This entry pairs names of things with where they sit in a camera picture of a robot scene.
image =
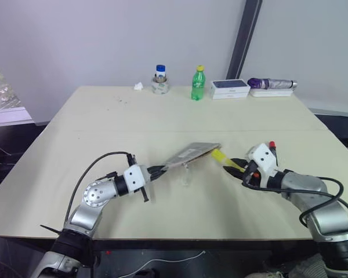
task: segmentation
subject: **beige table surface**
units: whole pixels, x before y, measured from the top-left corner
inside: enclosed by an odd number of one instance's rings
[[[348,150],[296,97],[195,102],[189,90],[156,96],[128,87],[79,88],[0,185],[0,236],[54,237],[39,225],[61,229],[79,176],[106,152],[128,151],[152,166],[193,141],[219,142],[229,157],[243,157],[251,146],[275,140],[282,169],[337,178],[348,202]],[[123,156],[99,162],[74,207],[93,179],[126,168]],[[243,188],[211,157],[191,164],[190,173],[189,186],[183,168],[153,182],[148,203],[141,194],[109,202],[96,238],[310,238],[293,205]]]

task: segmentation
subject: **box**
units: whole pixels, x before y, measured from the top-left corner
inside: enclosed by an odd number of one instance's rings
[[[213,100],[246,97],[249,91],[250,86],[242,79],[228,79],[211,82],[211,97]]]
[[[251,89],[253,97],[289,97],[294,92],[293,89]]]

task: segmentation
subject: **water bottle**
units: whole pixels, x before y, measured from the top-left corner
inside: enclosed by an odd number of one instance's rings
[[[197,72],[193,76],[192,79],[192,92],[191,98],[193,100],[200,100],[204,96],[205,90],[205,74],[204,74],[204,66],[198,65]]]

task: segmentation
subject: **blue bottle cap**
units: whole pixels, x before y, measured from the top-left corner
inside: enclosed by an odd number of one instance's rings
[[[165,71],[164,65],[156,65],[156,71]]]

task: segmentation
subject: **gray wall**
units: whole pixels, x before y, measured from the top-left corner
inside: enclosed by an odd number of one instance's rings
[[[348,115],[348,0],[264,0],[241,77],[297,79],[310,108]]]
[[[81,85],[226,76],[244,0],[0,0],[0,69],[36,122]]]

